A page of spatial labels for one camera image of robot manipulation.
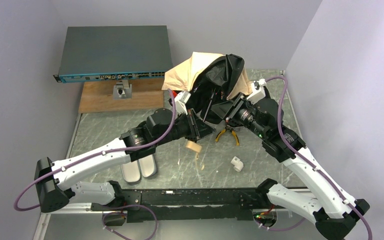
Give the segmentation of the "beige umbrella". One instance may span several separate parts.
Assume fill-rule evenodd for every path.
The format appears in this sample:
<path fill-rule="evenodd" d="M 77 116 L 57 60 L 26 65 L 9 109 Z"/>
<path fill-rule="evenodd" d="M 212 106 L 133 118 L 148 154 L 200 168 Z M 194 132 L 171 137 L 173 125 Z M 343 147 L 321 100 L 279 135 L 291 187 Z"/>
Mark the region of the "beige umbrella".
<path fill-rule="evenodd" d="M 189 92 L 186 108 L 194 109 L 202 119 L 215 125 L 222 119 L 208 109 L 209 104 L 232 100 L 239 93 L 252 93 L 242 57 L 207 52 L 193 52 L 190 58 L 168 70 L 161 89 Z"/>

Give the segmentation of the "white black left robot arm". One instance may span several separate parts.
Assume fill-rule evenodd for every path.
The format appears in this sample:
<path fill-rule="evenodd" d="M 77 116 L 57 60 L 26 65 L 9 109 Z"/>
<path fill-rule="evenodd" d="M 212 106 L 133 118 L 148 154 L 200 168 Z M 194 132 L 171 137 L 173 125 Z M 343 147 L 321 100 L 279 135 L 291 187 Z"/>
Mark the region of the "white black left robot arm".
<path fill-rule="evenodd" d="M 156 152 L 158 146 L 184 138 L 197 142 L 214 132 L 190 109 L 179 116 L 159 108 L 137 127 L 111 142 L 76 157 L 37 161 L 34 178 L 39 207 L 43 213 L 57 211 L 72 203 L 121 206 L 124 200 L 118 182 L 83 182 L 83 179 L 110 167 L 129 164 Z"/>

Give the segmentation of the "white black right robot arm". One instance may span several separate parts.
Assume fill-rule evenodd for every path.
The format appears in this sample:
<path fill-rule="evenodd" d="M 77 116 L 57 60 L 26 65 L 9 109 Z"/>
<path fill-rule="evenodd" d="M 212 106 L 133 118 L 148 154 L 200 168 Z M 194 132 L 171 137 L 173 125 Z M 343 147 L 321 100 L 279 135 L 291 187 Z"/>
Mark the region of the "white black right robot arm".
<path fill-rule="evenodd" d="M 282 123 L 276 100 L 264 97 L 251 103 L 243 94 L 211 107 L 222 120 L 245 127 L 262 141 L 265 151 L 291 170 L 314 195 L 290 190 L 273 179 L 255 191 L 265 201 L 284 207 L 313 223 L 327 240 L 343 240 L 370 209 L 365 199 L 346 193 L 324 171 L 301 137 Z"/>

